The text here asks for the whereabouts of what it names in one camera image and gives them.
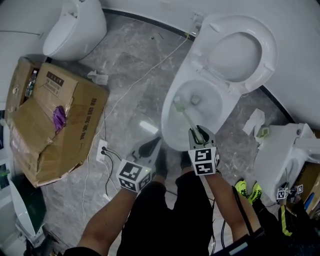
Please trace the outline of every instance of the fiducial marker cube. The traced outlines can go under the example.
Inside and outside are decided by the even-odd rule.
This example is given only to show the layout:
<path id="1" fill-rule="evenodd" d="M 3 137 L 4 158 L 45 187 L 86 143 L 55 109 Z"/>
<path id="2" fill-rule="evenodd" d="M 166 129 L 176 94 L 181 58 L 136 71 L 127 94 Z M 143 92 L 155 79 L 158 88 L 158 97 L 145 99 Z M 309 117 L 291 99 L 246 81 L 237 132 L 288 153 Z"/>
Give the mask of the fiducial marker cube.
<path id="1" fill-rule="evenodd" d="M 216 173 L 219 164 L 216 147 L 193 149 L 189 150 L 188 153 L 197 176 Z"/>
<path id="2" fill-rule="evenodd" d="M 153 174 L 152 168 L 123 159 L 116 177 L 121 187 L 138 193 L 152 180 Z"/>

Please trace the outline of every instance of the toilet lid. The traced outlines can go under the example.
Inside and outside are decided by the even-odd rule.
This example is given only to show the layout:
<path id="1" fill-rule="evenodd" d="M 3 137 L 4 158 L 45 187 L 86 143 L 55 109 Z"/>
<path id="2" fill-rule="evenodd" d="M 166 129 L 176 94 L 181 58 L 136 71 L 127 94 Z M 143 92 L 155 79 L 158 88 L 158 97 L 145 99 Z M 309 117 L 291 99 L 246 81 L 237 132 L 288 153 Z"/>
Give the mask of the toilet lid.
<path id="1" fill-rule="evenodd" d="M 190 51 L 193 68 L 229 92 L 245 94 L 273 74 L 278 47 L 272 32 L 247 16 L 205 18 Z"/>
<path id="2" fill-rule="evenodd" d="M 72 16 L 70 13 L 66 13 L 61 16 L 45 39 L 43 45 L 44 55 L 52 55 L 64 44 L 71 34 L 76 21 L 77 18 Z"/>

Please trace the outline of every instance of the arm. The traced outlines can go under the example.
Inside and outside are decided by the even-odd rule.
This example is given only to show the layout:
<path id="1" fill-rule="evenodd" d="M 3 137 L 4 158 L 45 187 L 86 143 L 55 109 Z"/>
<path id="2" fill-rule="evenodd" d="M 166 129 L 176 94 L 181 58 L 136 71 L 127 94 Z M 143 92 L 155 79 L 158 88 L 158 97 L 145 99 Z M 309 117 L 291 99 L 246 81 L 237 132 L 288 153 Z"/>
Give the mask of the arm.
<path id="1" fill-rule="evenodd" d="M 86 225 L 77 247 L 108 255 L 109 248 L 124 227 L 137 193 L 122 188 Z"/>
<path id="2" fill-rule="evenodd" d="M 218 173 L 206 175 L 205 178 L 210 186 L 222 217 L 231 228 L 233 241 L 235 242 L 245 234 L 249 234 L 231 185 Z M 251 224 L 252 230 L 255 232 L 260 228 L 260 223 L 255 210 L 250 205 L 249 201 L 241 194 L 239 194 L 239 198 Z"/>

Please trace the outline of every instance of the white wall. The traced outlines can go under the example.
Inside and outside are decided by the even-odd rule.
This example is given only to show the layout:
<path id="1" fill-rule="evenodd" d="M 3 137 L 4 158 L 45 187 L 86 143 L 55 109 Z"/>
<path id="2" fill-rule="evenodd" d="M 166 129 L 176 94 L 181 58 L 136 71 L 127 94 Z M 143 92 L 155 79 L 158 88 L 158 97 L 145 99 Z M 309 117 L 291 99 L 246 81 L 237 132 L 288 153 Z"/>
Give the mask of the white wall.
<path id="1" fill-rule="evenodd" d="M 192 11 L 249 15 L 274 33 L 279 60 L 265 86 L 296 122 L 320 129 L 320 6 L 316 0 L 100 0 L 187 31 Z"/>
<path id="2" fill-rule="evenodd" d="M 10 81 L 20 56 L 42 54 L 48 32 L 57 22 L 62 0 L 4 0 L 0 5 L 0 103 L 6 102 Z"/>

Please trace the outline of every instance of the toilet bowl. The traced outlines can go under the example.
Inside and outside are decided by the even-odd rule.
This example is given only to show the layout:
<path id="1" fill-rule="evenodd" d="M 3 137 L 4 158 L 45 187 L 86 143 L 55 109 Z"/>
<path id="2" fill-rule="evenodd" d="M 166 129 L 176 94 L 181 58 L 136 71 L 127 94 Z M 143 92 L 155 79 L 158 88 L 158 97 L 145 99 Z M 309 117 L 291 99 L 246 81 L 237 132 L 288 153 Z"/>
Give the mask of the toilet bowl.
<path id="1" fill-rule="evenodd" d="M 270 125 L 258 151 L 253 171 L 263 192 L 276 201 L 278 188 L 295 183 L 305 162 L 320 163 L 320 139 L 306 123 Z"/>
<path id="2" fill-rule="evenodd" d="M 107 33 L 99 0 L 65 0 L 58 22 L 43 45 L 44 55 L 59 61 L 77 61 L 88 55 Z"/>
<path id="3" fill-rule="evenodd" d="M 272 32 L 248 16 L 207 16 L 166 95 L 161 128 L 165 142 L 177 151 L 189 150 L 190 128 L 173 105 L 180 96 L 196 125 L 214 134 L 242 94 L 263 85 L 273 74 L 278 47 Z M 198 104 L 191 98 L 196 95 Z"/>

